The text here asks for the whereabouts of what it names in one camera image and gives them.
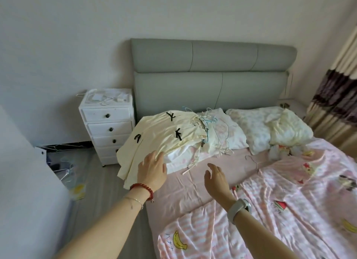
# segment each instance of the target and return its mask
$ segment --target nightstand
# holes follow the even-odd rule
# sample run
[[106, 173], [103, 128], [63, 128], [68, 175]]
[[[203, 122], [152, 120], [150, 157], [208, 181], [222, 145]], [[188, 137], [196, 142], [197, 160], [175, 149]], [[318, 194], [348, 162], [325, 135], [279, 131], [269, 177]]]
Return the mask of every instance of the nightstand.
[[132, 90], [89, 90], [79, 112], [102, 165], [118, 163], [116, 152], [135, 127]]
[[304, 119], [306, 116], [307, 107], [299, 101], [296, 101], [295, 99], [279, 99], [277, 106], [283, 107], [284, 104], [288, 104], [285, 108], [295, 112], [299, 118]]

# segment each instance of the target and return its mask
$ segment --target right arm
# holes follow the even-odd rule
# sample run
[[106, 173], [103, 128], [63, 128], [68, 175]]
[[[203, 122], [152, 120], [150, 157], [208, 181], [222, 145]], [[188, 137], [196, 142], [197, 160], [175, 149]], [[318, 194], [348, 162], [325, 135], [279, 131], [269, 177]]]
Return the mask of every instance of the right arm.
[[[208, 163], [212, 174], [205, 173], [205, 187], [208, 193], [228, 212], [237, 201], [229, 189], [220, 167]], [[248, 211], [242, 209], [234, 217], [234, 224], [254, 259], [298, 259], [284, 243], [271, 234]]]

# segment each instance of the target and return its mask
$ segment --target beige curtain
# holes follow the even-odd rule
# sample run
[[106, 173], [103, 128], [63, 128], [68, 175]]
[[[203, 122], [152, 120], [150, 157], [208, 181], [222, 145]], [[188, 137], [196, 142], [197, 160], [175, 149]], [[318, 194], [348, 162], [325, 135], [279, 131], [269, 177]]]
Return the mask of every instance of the beige curtain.
[[323, 138], [357, 159], [357, 27], [315, 94], [304, 121]]

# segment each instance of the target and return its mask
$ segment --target dark purple curtain stripe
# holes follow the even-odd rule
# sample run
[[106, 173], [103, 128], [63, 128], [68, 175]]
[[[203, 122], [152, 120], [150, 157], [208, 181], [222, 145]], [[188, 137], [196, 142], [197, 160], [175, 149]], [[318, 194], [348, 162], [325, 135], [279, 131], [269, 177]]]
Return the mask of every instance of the dark purple curtain stripe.
[[357, 126], [357, 80], [328, 70], [312, 102], [342, 121]]

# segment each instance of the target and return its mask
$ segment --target pink blanket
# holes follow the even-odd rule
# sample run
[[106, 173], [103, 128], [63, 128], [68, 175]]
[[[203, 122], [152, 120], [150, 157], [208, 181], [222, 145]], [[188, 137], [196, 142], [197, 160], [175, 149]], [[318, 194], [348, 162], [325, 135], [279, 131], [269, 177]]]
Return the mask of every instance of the pink blanket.
[[[357, 258], [357, 164], [337, 149], [286, 157], [245, 180], [237, 196], [300, 258]], [[169, 224], [161, 258], [251, 258], [225, 211], [211, 201]]]

